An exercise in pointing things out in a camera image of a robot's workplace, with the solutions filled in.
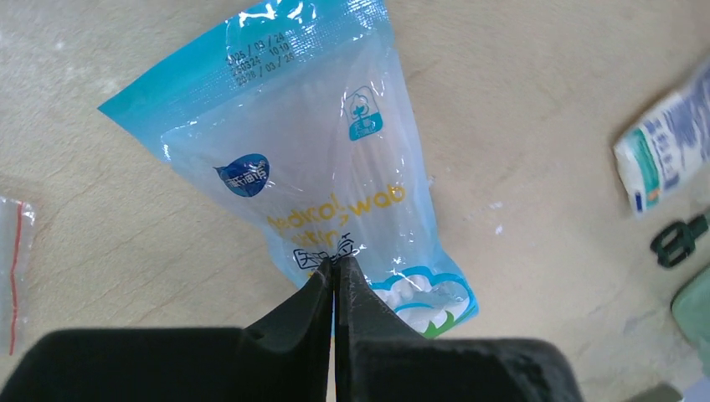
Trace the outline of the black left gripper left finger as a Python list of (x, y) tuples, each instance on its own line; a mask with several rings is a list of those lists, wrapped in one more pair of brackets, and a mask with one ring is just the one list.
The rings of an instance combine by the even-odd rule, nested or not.
[(323, 401), (332, 264), (245, 328), (74, 328), (23, 356), (4, 401)]

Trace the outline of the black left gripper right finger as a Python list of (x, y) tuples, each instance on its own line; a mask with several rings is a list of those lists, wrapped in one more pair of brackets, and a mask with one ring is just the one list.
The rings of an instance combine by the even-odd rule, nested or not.
[(574, 372), (531, 338), (427, 339), (374, 294), (352, 257), (333, 268), (339, 401), (580, 401)]

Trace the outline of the blue cotton swab bag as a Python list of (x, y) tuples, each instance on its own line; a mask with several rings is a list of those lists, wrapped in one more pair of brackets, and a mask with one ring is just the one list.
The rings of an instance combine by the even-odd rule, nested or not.
[(100, 106), (152, 155), (255, 225), (303, 286), (354, 257), (434, 338), (479, 311), (438, 234), (394, 30), (382, 1), (263, 1)]

